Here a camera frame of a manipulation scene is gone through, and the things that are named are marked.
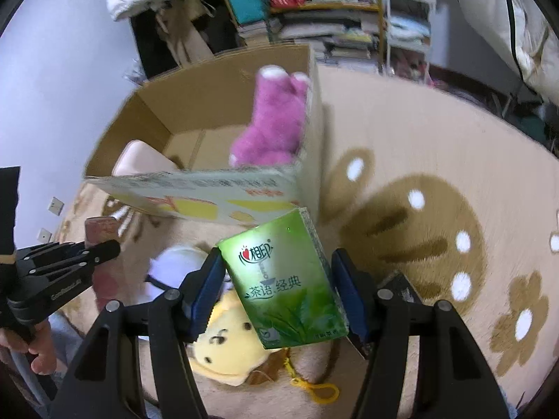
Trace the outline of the left hand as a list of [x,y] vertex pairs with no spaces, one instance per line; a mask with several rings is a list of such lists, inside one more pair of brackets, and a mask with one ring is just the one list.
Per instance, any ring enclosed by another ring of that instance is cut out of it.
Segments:
[[49,321],[35,325],[35,335],[31,343],[26,343],[12,330],[2,328],[0,343],[2,347],[21,354],[34,356],[31,370],[36,375],[52,375],[57,368],[57,357]]

